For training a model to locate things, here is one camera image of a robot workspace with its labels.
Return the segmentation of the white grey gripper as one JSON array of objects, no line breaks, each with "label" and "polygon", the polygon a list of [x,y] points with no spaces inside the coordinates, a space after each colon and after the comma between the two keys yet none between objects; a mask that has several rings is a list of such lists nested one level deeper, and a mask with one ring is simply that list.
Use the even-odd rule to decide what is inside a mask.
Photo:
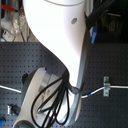
[{"label": "white grey gripper", "polygon": [[61,83],[61,78],[45,68],[29,74],[22,88],[21,110],[13,128],[50,128],[56,116]]}]

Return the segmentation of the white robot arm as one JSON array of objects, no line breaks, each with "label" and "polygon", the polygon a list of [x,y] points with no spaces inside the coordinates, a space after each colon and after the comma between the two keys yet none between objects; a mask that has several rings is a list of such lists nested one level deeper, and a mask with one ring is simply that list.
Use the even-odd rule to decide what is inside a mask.
[{"label": "white robot arm", "polygon": [[25,77],[21,111],[13,128],[71,125],[80,112],[90,33],[84,0],[23,0],[27,23],[36,38],[65,66],[61,76],[41,67]]}]

